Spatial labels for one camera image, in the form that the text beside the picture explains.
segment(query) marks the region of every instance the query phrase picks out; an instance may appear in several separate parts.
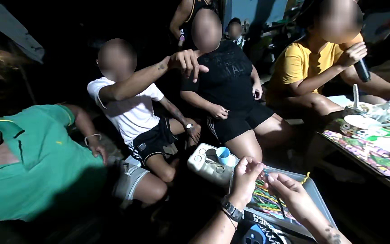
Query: white t-shirt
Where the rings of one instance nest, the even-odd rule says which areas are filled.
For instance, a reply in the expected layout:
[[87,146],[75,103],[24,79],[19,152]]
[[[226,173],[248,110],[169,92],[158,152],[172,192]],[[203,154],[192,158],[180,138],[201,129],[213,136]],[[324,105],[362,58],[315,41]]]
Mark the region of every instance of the white t-shirt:
[[154,115],[153,103],[160,101],[164,95],[153,83],[140,94],[123,100],[106,104],[100,101],[99,91],[104,86],[115,84],[105,77],[91,81],[87,91],[106,117],[120,131],[124,143],[129,145],[139,134],[149,131],[159,123],[159,117]]

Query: silver bracelet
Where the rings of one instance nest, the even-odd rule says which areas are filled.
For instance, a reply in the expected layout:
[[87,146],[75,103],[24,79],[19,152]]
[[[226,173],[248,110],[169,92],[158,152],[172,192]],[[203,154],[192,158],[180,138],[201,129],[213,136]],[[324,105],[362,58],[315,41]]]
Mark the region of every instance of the silver bracelet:
[[[102,139],[102,135],[100,135],[100,134],[94,134],[94,135],[91,135],[91,136],[99,136],[99,141]],[[85,138],[84,138],[85,145],[88,146],[87,138],[91,137],[91,136],[85,136]]]

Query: yellow t-shirt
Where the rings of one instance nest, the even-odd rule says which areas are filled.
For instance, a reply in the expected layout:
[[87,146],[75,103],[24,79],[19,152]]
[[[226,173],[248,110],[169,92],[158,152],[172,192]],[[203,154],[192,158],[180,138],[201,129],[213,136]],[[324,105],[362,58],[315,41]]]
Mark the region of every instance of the yellow t-shirt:
[[[311,53],[299,40],[291,43],[279,55],[275,63],[275,71],[267,88],[267,98],[290,97],[292,94],[286,84],[291,84],[306,78],[314,77],[331,67],[343,51],[338,44],[330,43],[320,54]],[[322,87],[314,90],[318,93]]]

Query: hand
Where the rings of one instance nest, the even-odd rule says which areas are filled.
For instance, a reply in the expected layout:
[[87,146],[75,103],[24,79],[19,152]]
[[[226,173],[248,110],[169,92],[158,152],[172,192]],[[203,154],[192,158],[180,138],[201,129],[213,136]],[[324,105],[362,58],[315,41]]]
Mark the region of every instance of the hand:
[[325,220],[300,182],[281,173],[269,173],[265,182],[269,183],[268,189],[274,189],[279,193],[291,215],[299,223],[306,223],[309,219],[320,219],[320,222]]
[[230,112],[230,110],[224,109],[224,107],[217,104],[212,104],[209,107],[209,113],[216,119],[227,119],[228,112]]
[[349,68],[364,58],[368,54],[367,51],[365,42],[358,42],[345,50],[336,63],[344,68]]
[[95,158],[97,158],[100,153],[103,158],[103,165],[107,165],[108,153],[106,152],[105,147],[97,139],[90,140],[90,138],[88,138],[88,147],[90,148]]
[[264,164],[252,157],[243,157],[234,169],[233,189],[229,201],[238,210],[242,211],[251,202],[255,189],[255,180],[264,177]]
[[198,144],[199,138],[201,137],[201,126],[194,124],[190,129],[187,129],[187,133]]
[[261,87],[260,81],[257,81],[253,84],[252,95],[254,96],[255,100],[261,99],[261,95],[263,95],[263,88]]
[[198,64],[198,57],[203,55],[200,50],[192,51],[192,49],[184,50],[178,53],[174,53],[170,59],[168,66],[171,68],[180,68],[182,72],[188,78],[192,71],[194,72],[194,80],[198,80],[198,71],[208,72],[209,69],[204,65]]

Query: black shorts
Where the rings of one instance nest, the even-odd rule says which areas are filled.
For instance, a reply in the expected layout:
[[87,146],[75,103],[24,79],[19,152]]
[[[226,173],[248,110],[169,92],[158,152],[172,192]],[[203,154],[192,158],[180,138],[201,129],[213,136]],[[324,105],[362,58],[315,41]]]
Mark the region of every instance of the black shorts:
[[227,119],[215,119],[209,116],[207,125],[219,142],[224,144],[248,130],[255,129],[273,114],[272,109],[261,103],[255,103],[251,109],[245,111],[230,111]]
[[147,159],[156,154],[164,154],[164,146],[177,141],[177,136],[173,135],[168,118],[160,118],[159,124],[151,130],[139,134],[130,144],[129,150],[132,157],[139,160],[144,166]]

